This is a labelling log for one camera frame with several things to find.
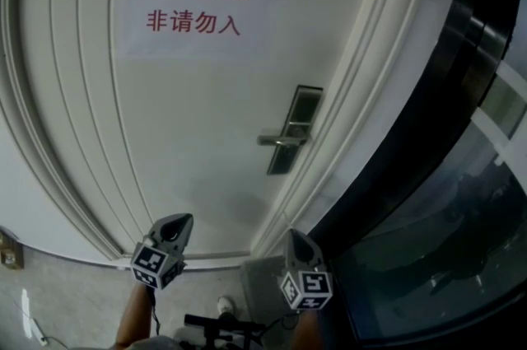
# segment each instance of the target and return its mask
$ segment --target person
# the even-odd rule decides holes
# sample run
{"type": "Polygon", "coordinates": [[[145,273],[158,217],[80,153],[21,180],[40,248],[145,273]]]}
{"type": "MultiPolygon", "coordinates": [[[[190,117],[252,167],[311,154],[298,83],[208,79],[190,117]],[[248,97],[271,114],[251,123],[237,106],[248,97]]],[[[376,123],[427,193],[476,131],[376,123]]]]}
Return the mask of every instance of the person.
{"type": "MultiPolygon", "coordinates": [[[[218,299],[217,309],[219,319],[236,319],[234,304],[228,297],[222,296],[218,299]]],[[[201,331],[186,327],[178,329],[174,338],[161,335],[150,338],[151,322],[152,304],[147,294],[147,286],[137,283],[124,310],[115,344],[110,350],[187,350],[195,348],[194,346],[204,345],[201,331]]],[[[295,328],[291,350],[300,349],[323,350],[317,315],[314,311],[304,312],[295,328]]],[[[96,349],[77,348],[75,350],[96,349]]]]}

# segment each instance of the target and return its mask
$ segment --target white object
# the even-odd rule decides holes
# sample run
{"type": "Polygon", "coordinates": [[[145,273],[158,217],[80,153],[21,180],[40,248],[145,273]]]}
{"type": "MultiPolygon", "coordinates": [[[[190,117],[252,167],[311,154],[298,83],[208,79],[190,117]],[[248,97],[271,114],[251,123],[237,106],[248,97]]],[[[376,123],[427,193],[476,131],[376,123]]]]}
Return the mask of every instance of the white object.
{"type": "Polygon", "coordinates": [[[115,0],[120,57],[254,58],[277,0],[115,0]]]}
{"type": "Polygon", "coordinates": [[[22,290],[22,325],[24,326],[26,337],[33,337],[33,333],[31,332],[30,298],[25,288],[22,290]]]}
{"type": "Polygon", "coordinates": [[[40,345],[42,347],[47,346],[48,340],[44,338],[44,334],[42,334],[42,331],[40,330],[40,327],[36,323],[35,318],[31,318],[30,324],[31,324],[31,331],[33,331],[33,335],[35,336],[35,338],[39,340],[40,345]]]}
{"type": "Polygon", "coordinates": [[[287,272],[280,289],[291,309],[322,309],[333,295],[330,276],[318,271],[287,272]]]}
{"type": "Polygon", "coordinates": [[[217,313],[219,315],[224,313],[230,313],[234,315],[234,303],[232,303],[232,300],[227,296],[221,296],[217,300],[217,313]]]}
{"type": "MultiPolygon", "coordinates": [[[[497,75],[527,103],[527,81],[507,63],[500,62],[497,75]]],[[[512,138],[480,107],[474,111],[472,122],[487,137],[498,154],[495,163],[505,162],[524,190],[527,190],[527,114],[519,122],[512,138]]]]}
{"type": "Polygon", "coordinates": [[[147,246],[153,246],[154,245],[154,240],[152,240],[150,237],[145,237],[145,239],[142,241],[142,243],[144,243],[145,245],[147,246]]]}

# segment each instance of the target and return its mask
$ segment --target lock plate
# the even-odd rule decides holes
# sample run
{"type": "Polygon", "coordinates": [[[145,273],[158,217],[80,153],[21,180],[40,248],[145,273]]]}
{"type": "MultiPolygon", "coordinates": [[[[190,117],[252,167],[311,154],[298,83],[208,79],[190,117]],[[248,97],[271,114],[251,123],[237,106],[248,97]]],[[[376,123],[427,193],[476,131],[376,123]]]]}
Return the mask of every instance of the lock plate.
{"type": "MultiPolygon", "coordinates": [[[[296,145],[276,145],[273,159],[267,170],[268,175],[286,175],[291,171],[301,145],[309,138],[313,120],[319,109],[322,91],[322,88],[314,88],[312,86],[299,85],[297,87],[286,123],[283,125],[280,137],[277,137],[275,142],[279,142],[280,138],[298,138],[300,141],[296,145]]],[[[259,143],[262,145],[264,145],[263,138],[259,137],[259,143]]]]}

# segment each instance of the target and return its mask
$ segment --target door molding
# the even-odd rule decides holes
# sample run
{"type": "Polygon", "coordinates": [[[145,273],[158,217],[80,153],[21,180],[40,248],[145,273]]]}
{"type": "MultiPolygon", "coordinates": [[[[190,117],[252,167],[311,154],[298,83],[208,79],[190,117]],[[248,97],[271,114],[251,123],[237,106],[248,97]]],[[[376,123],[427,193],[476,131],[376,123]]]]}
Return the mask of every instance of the door molding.
{"type": "Polygon", "coordinates": [[[0,110],[26,164],[48,196],[106,258],[123,252],[92,216],[55,155],[40,120],[22,54],[19,0],[1,0],[0,110]]]}
{"type": "Polygon", "coordinates": [[[346,49],[311,131],[312,140],[251,246],[270,255],[353,144],[394,65],[419,0],[362,0],[346,49]]]}

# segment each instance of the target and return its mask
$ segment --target white wall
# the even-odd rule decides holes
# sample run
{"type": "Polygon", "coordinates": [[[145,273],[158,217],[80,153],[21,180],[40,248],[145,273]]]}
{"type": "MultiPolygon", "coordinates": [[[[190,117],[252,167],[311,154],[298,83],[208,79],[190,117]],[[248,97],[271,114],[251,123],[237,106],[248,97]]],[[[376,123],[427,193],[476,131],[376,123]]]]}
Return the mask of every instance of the white wall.
{"type": "Polygon", "coordinates": [[[16,146],[0,108],[0,226],[31,247],[53,254],[105,262],[55,206],[16,146]]]}

